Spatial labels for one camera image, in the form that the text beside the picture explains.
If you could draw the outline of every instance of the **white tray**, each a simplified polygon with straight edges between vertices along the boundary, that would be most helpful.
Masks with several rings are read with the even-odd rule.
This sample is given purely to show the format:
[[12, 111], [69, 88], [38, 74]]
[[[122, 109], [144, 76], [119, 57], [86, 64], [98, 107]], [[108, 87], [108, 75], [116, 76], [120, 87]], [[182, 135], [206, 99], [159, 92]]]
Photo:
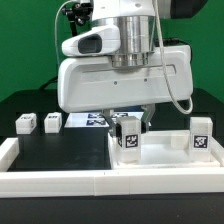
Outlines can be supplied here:
[[211, 139], [211, 146], [216, 145], [219, 153], [212, 153], [209, 162], [192, 162], [188, 150], [172, 149], [172, 133], [183, 133], [186, 131], [152, 131], [142, 134], [141, 160], [138, 163], [120, 163], [118, 151], [116, 150], [116, 138], [108, 135], [108, 148], [112, 169], [149, 169], [149, 168], [194, 168], [194, 167], [220, 167], [220, 161], [224, 164], [224, 150], [214, 138]]

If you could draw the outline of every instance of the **black tabletop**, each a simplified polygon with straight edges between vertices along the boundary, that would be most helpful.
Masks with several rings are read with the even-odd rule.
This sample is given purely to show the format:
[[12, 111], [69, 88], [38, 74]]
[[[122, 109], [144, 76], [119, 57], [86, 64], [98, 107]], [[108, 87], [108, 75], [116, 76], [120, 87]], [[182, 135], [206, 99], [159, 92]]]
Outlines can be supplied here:
[[[156, 105], [151, 130], [189, 129], [191, 116], [211, 117], [213, 137], [224, 145], [224, 104], [201, 89], [195, 89], [192, 98], [194, 110], [188, 116], [172, 103]], [[9, 171], [110, 169], [108, 128], [62, 128], [59, 134], [47, 135], [43, 120], [56, 111], [62, 112], [55, 90], [20, 91], [0, 103], [0, 143], [19, 137], [21, 149]], [[37, 114], [32, 135], [16, 135], [15, 120], [23, 113]], [[62, 115], [64, 124], [68, 114]], [[0, 214], [1, 223], [220, 224], [224, 193], [0, 199]]]

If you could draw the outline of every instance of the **green wall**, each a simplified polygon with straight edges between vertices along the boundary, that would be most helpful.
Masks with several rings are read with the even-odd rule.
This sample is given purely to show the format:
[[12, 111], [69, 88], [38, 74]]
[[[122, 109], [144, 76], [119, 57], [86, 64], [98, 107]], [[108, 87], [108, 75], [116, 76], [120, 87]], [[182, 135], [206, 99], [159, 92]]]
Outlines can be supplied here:
[[[0, 0], [0, 101], [18, 90], [37, 89], [57, 74], [54, 19], [63, 2]], [[209, 0], [194, 18], [162, 21], [162, 27], [164, 36], [193, 47], [194, 86], [224, 102], [223, 8], [223, 0]], [[66, 18], [60, 18], [62, 41], [70, 30]]]

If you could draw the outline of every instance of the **white cube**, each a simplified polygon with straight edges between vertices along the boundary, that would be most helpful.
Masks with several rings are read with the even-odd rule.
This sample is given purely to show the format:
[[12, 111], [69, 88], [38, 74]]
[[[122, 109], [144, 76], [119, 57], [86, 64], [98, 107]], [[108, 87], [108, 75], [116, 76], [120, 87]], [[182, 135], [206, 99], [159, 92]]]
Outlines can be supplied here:
[[49, 113], [44, 120], [45, 133], [59, 133], [62, 125], [61, 113]]
[[17, 134], [31, 134], [37, 126], [37, 116], [34, 113], [22, 114], [16, 120], [16, 133]]
[[192, 117], [190, 121], [191, 147], [190, 157], [192, 161], [209, 162], [211, 159], [210, 141], [212, 137], [213, 123], [209, 117]]
[[120, 117], [121, 137], [117, 138], [118, 161], [137, 162], [141, 159], [141, 121], [134, 116]]

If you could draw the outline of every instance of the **white platform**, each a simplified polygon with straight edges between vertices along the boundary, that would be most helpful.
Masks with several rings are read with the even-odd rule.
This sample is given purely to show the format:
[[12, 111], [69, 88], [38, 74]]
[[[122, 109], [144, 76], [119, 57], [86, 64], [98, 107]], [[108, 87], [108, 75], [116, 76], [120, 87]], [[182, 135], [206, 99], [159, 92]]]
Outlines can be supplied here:
[[[185, 134], [186, 132], [187, 131], [175, 131], [175, 133], [179, 134]], [[154, 131], [143, 134], [141, 139], [141, 160], [132, 164], [120, 163], [118, 161], [116, 139], [108, 135], [108, 148], [112, 169], [220, 167], [220, 163], [213, 155], [211, 155], [211, 160], [209, 162], [192, 162], [188, 149], [173, 149], [171, 147], [172, 133], [174, 132]]]
[[[214, 139], [211, 145], [223, 165], [223, 147]], [[213, 160], [193, 168], [0, 173], [0, 198], [208, 192], [224, 192], [224, 167]]]

